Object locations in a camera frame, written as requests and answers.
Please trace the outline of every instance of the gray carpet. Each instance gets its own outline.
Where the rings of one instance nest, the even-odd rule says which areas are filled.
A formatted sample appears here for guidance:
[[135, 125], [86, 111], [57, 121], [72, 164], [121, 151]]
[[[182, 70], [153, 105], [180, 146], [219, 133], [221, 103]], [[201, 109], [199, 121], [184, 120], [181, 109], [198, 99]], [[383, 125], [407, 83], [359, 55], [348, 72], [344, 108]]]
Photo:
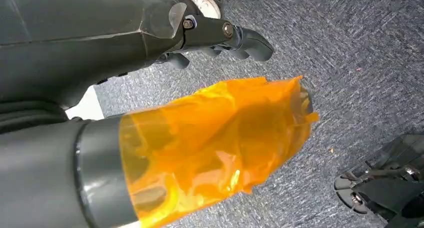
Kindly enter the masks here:
[[383, 227], [339, 203], [334, 177], [403, 133], [424, 128], [424, 0], [217, 0], [224, 17], [274, 45], [266, 62], [191, 53], [96, 87], [105, 115], [152, 107], [219, 80], [305, 76], [321, 121], [303, 150], [254, 195], [169, 227]]

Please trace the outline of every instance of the orange tape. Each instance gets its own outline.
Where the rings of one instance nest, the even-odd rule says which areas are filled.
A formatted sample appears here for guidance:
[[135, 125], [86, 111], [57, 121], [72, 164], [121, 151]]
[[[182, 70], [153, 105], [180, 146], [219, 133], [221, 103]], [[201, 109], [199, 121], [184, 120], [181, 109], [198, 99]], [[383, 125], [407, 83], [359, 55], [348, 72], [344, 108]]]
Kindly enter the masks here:
[[142, 227], [251, 193], [296, 154], [319, 120], [300, 79], [223, 81], [124, 116], [121, 158]]

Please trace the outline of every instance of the white sneaker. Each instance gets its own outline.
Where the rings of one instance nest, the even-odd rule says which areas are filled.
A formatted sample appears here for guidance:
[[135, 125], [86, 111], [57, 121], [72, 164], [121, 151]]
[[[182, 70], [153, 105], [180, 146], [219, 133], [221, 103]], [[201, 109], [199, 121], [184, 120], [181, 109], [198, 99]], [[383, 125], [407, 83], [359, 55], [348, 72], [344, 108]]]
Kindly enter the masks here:
[[214, 0], [192, 0], [201, 13], [208, 18], [220, 19], [221, 12]]

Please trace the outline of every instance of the bolt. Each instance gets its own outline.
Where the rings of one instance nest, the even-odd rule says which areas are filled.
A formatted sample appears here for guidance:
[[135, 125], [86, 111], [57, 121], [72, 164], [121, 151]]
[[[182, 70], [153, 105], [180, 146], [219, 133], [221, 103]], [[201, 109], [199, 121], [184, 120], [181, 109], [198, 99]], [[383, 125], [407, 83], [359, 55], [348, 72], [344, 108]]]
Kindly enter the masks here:
[[191, 29], [194, 26], [194, 24], [193, 24], [193, 21], [191, 21], [190, 19], [186, 19], [182, 22], [182, 26], [185, 29]]
[[222, 31], [227, 38], [231, 38], [233, 36], [234, 28], [230, 23], [224, 23]]
[[409, 168], [409, 167], [406, 167], [406, 168], [405, 168], [405, 171], [406, 171], [409, 175], [414, 175], [414, 174], [415, 174], [415, 172], [414, 172], [411, 168]]
[[355, 193], [352, 193], [352, 202], [353, 202], [354, 205], [361, 205], [362, 204], [361, 198]]

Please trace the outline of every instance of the gray cylindrical tube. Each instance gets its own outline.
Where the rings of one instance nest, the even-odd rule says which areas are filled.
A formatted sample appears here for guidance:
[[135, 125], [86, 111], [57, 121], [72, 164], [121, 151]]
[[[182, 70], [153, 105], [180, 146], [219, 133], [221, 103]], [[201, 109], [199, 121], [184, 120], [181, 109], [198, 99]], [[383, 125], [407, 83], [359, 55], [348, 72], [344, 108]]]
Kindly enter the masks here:
[[96, 227], [137, 221], [119, 147], [120, 117], [87, 125], [77, 145], [78, 184], [85, 215]]
[[75, 183], [75, 143], [85, 121], [0, 135], [0, 227], [86, 228]]

